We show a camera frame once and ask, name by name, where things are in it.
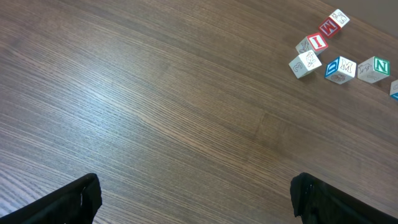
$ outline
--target brown wooden surface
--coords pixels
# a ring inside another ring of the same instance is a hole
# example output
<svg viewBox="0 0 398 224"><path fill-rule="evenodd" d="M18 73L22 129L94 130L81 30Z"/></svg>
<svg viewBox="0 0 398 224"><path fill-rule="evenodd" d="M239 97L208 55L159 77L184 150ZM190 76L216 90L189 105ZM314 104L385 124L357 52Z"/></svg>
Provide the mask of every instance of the brown wooden surface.
<svg viewBox="0 0 398 224"><path fill-rule="evenodd" d="M300 223L301 172L398 217L398 40L351 17L322 53L392 76L298 80L317 0L0 1L0 216L88 173L96 223Z"/></svg>

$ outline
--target cube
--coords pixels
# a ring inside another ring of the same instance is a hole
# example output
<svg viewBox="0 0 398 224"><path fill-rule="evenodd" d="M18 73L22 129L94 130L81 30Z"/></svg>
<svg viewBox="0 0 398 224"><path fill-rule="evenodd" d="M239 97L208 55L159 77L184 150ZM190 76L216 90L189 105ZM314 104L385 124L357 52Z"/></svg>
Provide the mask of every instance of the cube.
<svg viewBox="0 0 398 224"><path fill-rule="evenodd" d="M326 66L325 78L337 84L343 84L355 77L356 63L342 56Z"/></svg>
<svg viewBox="0 0 398 224"><path fill-rule="evenodd" d="M391 83L390 96L398 100L398 80Z"/></svg>
<svg viewBox="0 0 398 224"><path fill-rule="evenodd" d="M328 48L328 43L324 40L321 33L306 36L297 46L296 50L299 54L313 50L316 55L322 53Z"/></svg>
<svg viewBox="0 0 398 224"><path fill-rule="evenodd" d="M368 83L375 83L390 76L390 62L378 57L371 57L358 65L358 78Z"/></svg>
<svg viewBox="0 0 398 224"><path fill-rule="evenodd" d="M346 16L340 9L337 9L329 17L325 19L319 26L319 30L327 38L333 37L338 31L349 22Z"/></svg>
<svg viewBox="0 0 398 224"><path fill-rule="evenodd" d="M322 65L313 50L304 52L293 59L289 66L297 78L302 78Z"/></svg>

